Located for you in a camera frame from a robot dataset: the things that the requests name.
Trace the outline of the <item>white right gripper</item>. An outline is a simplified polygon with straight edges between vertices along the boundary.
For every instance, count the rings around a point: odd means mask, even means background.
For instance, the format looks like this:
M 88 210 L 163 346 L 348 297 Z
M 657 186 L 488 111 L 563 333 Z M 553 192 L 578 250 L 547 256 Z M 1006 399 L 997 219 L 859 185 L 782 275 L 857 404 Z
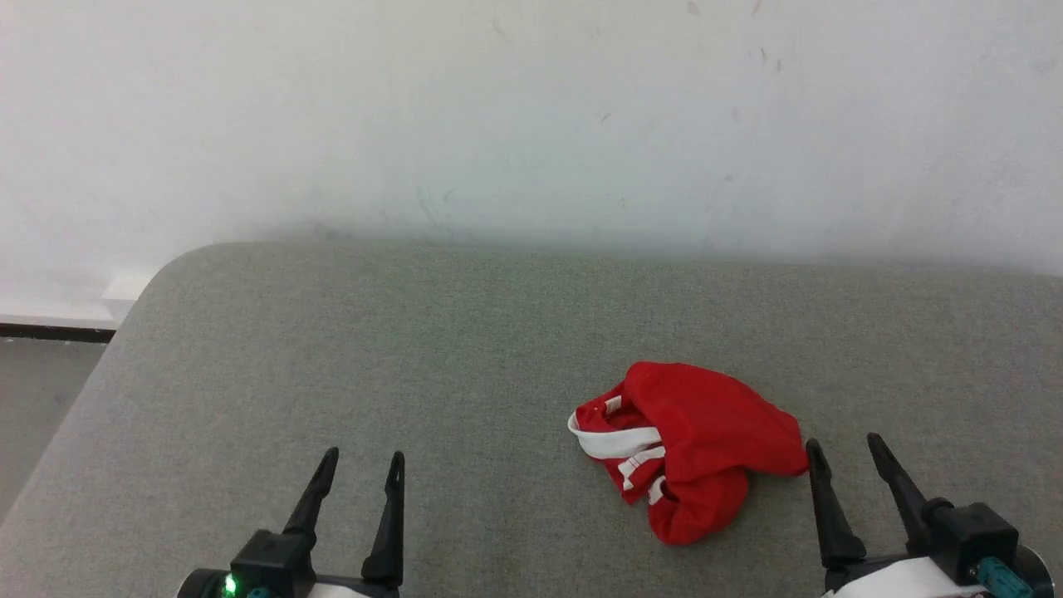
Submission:
M 930 556 L 933 551 L 933 518 L 940 508 L 950 508 L 945 498 L 928 500 L 907 469 L 878 433 L 867 434 L 867 447 L 880 479 L 885 481 L 906 530 L 906 552 Z M 821 566 L 825 568 L 824 597 L 972 597 L 986 591 L 980 561 L 956 581 L 930 557 L 863 561 L 865 543 L 853 533 L 832 486 L 832 472 L 816 439 L 806 443 L 810 493 L 819 537 Z

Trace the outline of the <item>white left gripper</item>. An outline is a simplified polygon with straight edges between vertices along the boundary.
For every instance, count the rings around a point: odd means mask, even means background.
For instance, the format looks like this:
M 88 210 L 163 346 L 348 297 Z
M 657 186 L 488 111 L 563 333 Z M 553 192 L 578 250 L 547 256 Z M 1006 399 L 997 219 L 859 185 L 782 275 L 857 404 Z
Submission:
M 316 535 L 316 523 L 322 503 L 333 488 L 339 458 L 338 448 L 324 452 L 286 522 L 285 534 Z M 395 451 L 385 479 L 385 506 L 375 542 L 362 561 L 362 579 L 319 574 L 309 591 L 309 598 L 401 596 L 399 588 L 404 579 L 404 454 Z

